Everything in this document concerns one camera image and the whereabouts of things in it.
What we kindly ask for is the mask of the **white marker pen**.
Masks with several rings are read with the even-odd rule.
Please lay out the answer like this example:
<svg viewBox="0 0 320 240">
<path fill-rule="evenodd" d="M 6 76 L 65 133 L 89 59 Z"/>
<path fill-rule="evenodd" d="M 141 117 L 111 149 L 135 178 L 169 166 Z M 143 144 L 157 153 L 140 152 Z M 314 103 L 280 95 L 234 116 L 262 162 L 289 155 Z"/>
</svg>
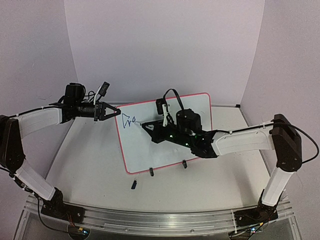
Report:
<svg viewBox="0 0 320 240">
<path fill-rule="evenodd" d="M 138 121 L 136 121 L 134 124 L 137 125 L 137 126 L 140 126 L 143 129 L 147 129 L 147 130 L 151 130 L 151 131 L 154 129 L 154 125 L 152 123 L 150 123 L 150 122 L 138 122 Z"/>
</svg>

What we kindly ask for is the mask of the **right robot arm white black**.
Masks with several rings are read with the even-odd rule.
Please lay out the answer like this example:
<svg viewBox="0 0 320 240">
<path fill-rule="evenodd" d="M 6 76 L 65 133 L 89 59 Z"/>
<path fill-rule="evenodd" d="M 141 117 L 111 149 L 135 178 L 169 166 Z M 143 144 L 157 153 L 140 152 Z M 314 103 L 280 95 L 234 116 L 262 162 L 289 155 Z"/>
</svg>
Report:
<svg viewBox="0 0 320 240">
<path fill-rule="evenodd" d="M 202 129 L 200 115 L 191 109 L 180 110 L 173 119 L 165 114 L 163 120 L 143 122 L 141 127 L 159 144 L 170 142 L 188 148 L 202 159 L 214 159 L 236 152 L 271 150 L 276 154 L 276 166 L 263 189 L 256 207 L 234 213 L 239 227 L 265 224 L 278 217 L 280 197 L 293 173 L 303 164 L 302 138 L 305 132 L 292 125 L 282 114 L 274 115 L 268 123 L 236 130 Z"/>
</svg>

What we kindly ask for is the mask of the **pink framed whiteboard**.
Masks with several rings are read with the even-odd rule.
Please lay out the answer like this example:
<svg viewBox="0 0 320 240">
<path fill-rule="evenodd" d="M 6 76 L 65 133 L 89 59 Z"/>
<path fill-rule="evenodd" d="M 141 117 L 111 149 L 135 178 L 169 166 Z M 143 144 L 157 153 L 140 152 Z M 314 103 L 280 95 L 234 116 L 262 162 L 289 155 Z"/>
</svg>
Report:
<svg viewBox="0 0 320 240">
<path fill-rule="evenodd" d="M 195 93 L 180 97 L 184 109 L 191 109 L 200 115 L 202 129 L 211 131 L 212 109 L 211 97 L 208 93 Z M 176 123 L 176 113 L 181 107 L 175 96 L 166 97 L 168 110 Z M 118 105 L 121 114 L 115 117 L 118 139 L 125 171 L 130 174 L 138 174 L 172 166 L 181 163 L 183 160 L 190 161 L 197 159 L 191 154 L 191 150 L 172 142 L 163 141 L 154 143 L 151 137 L 135 122 L 151 122 L 163 120 L 163 115 L 158 115 L 156 100 L 129 103 Z"/>
</svg>

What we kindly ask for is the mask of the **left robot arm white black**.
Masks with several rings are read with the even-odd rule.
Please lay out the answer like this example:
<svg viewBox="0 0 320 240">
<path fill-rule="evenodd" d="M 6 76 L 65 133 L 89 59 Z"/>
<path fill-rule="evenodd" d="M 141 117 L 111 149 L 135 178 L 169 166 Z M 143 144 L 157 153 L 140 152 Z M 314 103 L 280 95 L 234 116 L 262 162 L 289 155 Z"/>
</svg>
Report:
<svg viewBox="0 0 320 240">
<path fill-rule="evenodd" d="M 82 207 L 64 202 L 63 193 L 47 182 L 26 160 L 22 140 L 47 127 L 74 120 L 77 117 L 105 121 L 121 114 L 121 110 L 101 101 L 109 88 L 104 82 L 92 100 L 85 100 L 86 88 L 69 83 L 58 102 L 31 109 L 12 116 L 0 117 L 0 165 L 24 191 L 42 200 L 43 215 L 80 224 L 84 219 Z"/>
</svg>

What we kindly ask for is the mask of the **dark blue marker cap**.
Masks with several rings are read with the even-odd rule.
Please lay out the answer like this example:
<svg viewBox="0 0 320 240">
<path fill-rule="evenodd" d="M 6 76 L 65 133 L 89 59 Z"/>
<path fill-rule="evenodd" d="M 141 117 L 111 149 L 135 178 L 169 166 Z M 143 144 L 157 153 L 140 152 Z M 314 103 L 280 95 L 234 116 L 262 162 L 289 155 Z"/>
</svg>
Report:
<svg viewBox="0 0 320 240">
<path fill-rule="evenodd" d="M 133 183 L 132 183 L 132 186 L 131 186 L 131 189 L 134 190 L 137 186 L 137 181 L 134 180 Z"/>
</svg>

